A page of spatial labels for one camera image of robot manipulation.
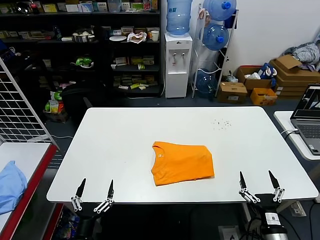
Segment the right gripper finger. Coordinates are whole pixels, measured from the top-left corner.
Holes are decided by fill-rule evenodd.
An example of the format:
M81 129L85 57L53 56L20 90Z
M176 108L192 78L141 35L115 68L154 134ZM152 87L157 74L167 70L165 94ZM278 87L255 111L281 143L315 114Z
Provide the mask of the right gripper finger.
M239 190L239 194L242 196L243 199L245 199L249 204L257 204L260 203L261 200L256 197L254 194L251 194L248 189L247 189L247 185L246 185L246 181L245 178L243 176L242 171L239 172L239 184L240 184L240 190Z
M268 174L269 174L272 186L274 188L273 201L275 203L281 203L286 190L280 187L278 179L273 175L273 173L270 170L268 171Z

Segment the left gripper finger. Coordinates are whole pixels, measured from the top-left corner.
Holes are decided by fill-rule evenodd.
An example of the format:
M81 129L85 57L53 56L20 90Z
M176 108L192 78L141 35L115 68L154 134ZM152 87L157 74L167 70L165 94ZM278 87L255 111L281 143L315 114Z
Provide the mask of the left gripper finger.
M70 198L74 211L81 211L82 210L82 206L81 206L81 204L83 202L82 195L84 192L86 180L87 180L86 178L84 178L82 180L81 184L79 185L79 187L76 190L75 195Z
M94 208L93 212L97 214L102 214L102 213L105 213L107 210L109 210L114 204L113 196L114 196L114 180L112 179L109 185L106 199L103 202L101 202L96 208Z

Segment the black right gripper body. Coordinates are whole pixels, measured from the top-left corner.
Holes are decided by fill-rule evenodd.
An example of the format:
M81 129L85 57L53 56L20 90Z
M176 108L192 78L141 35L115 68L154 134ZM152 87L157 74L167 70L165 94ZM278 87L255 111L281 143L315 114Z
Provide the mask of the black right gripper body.
M259 201L254 204L254 208L258 211L262 224L264 226L280 226L280 219L277 213L277 208L280 203L274 201L272 193L263 193L254 195Z

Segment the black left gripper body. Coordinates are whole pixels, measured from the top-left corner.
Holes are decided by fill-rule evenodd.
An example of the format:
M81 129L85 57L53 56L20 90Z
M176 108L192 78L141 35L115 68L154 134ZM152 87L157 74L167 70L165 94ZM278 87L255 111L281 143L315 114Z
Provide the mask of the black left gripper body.
M101 215L94 212L92 209L85 209L75 211L75 214L79 217L81 223L94 223Z

